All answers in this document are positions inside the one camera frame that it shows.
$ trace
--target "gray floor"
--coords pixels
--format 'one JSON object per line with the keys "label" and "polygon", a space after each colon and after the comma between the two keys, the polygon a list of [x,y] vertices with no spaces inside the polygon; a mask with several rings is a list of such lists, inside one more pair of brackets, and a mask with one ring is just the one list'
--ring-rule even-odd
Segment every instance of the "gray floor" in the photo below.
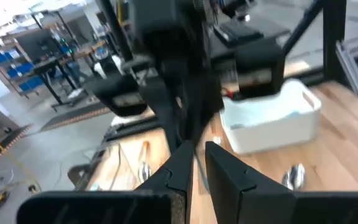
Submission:
{"label": "gray floor", "polygon": [[[252,13],[263,15],[293,30],[301,19],[304,8],[310,2],[310,0],[261,0],[259,5],[252,10],[251,15]],[[358,2],[349,1],[347,8],[346,40],[350,46],[356,47],[358,46]],[[295,46],[287,61],[304,60],[311,67],[321,65],[322,37],[322,16],[320,15]],[[45,90],[41,91],[40,96],[31,95],[29,100],[11,94],[1,101],[18,124],[33,123],[33,132],[54,116],[72,110],[62,107],[58,109],[58,113],[54,112],[50,108],[50,105],[55,103],[54,99]],[[9,152],[35,174],[42,190],[71,190],[73,185],[67,179],[67,169],[74,164],[89,161],[92,150],[102,140],[113,116],[109,113],[30,135],[19,140]],[[28,179],[9,158],[3,156],[0,159],[0,173],[5,177],[5,181],[11,178],[12,170],[13,182]],[[30,193],[25,185],[14,189],[7,204],[0,210],[0,224],[15,223],[18,206],[29,196]]]}

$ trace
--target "metal spoon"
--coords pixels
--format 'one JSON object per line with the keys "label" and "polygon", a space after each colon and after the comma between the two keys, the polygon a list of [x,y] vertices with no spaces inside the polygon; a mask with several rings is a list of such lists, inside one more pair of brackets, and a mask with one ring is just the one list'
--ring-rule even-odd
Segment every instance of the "metal spoon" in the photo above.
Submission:
{"label": "metal spoon", "polygon": [[143,184],[152,175],[152,169],[150,165],[146,162],[147,154],[149,153],[149,151],[150,151],[150,143],[148,141],[144,141],[139,156],[139,162],[140,162],[139,170],[137,171],[137,176],[141,184]]}
{"label": "metal spoon", "polygon": [[292,166],[282,179],[282,185],[290,190],[301,190],[306,184],[306,170],[302,164]]}

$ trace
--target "black floor mat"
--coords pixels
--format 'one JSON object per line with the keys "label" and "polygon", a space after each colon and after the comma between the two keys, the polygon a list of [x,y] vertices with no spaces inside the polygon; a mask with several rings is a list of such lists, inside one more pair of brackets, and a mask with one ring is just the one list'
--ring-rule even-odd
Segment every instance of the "black floor mat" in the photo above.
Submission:
{"label": "black floor mat", "polygon": [[109,108],[107,108],[104,104],[100,102],[88,105],[83,108],[52,118],[50,121],[48,121],[47,124],[42,126],[40,132],[59,128],[68,124],[73,124],[75,122],[83,121],[85,119],[94,118],[95,116],[106,114],[108,112],[110,112]]}
{"label": "black floor mat", "polygon": [[26,131],[31,128],[31,125],[24,126],[23,128],[16,129],[13,131],[8,137],[0,142],[0,145],[4,148],[3,151],[0,150],[0,157],[7,152],[13,144],[16,143],[18,139],[20,139]]}

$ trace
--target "computer monitor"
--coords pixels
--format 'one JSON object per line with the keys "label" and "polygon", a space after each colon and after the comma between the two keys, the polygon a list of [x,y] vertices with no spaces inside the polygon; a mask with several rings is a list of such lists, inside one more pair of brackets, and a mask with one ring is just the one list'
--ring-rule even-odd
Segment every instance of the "computer monitor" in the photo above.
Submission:
{"label": "computer monitor", "polygon": [[36,30],[29,34],[16,37],[16,40],[31,61],[36,61],[47,55],[62,54],[59,44],[53,39],[48,29]]}

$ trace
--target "white container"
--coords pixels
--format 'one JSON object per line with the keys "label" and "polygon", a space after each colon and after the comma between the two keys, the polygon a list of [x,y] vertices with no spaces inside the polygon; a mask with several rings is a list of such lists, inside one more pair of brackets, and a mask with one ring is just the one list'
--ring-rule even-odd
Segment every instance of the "white container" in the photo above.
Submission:
{"label": "white container", "polygon": [[287,80],[277,95],[224,98],[223,103],[223,130],[238,154],[307,142],[317,135],[321,102],[298,80]]}

